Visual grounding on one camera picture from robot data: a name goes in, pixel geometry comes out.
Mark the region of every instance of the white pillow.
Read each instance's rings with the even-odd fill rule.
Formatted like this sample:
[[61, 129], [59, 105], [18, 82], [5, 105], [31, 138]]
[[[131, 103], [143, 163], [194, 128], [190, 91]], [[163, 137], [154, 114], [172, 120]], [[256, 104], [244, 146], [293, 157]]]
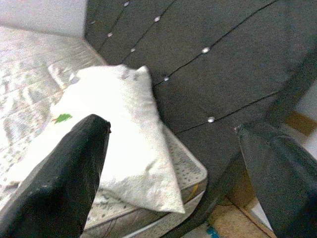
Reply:
[[72, 117], [50, 122], [7, 181], [23, 181], [77, 122], [97, 114], [111, 123], [112, 131], [100, 187], [138, 207], [185, 213], [148, 69], [90, 67], [78, 71], [75, 80], [51, 108], [55, 119]]

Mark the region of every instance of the upholstered headboard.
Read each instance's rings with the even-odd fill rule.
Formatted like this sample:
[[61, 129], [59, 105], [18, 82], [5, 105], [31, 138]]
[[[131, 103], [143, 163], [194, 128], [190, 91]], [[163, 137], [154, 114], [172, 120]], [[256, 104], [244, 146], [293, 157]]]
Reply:
[[109, 64], [149, 67], [162, 120], [208, 169], [193, 226], [243, 168], [234, 127], [280, 124], [315, 79], [305, 65], [316, 60], [314, 9], [315, 0], [88, 1], [86, 40]]

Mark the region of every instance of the wooden floor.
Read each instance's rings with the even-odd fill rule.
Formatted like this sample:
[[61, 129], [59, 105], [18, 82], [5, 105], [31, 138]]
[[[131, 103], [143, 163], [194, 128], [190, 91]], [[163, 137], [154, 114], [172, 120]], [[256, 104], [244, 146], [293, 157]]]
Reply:
[[[270, 238], [228, 200], [222, 202], [222, 205], [217, 205], [209, 217], [209, 223], [212, 224], [221, 238]], [[208, 228], [208, 223], [203, 224], [183, 236], [183, 238], [215, 237], [208, 234]]]

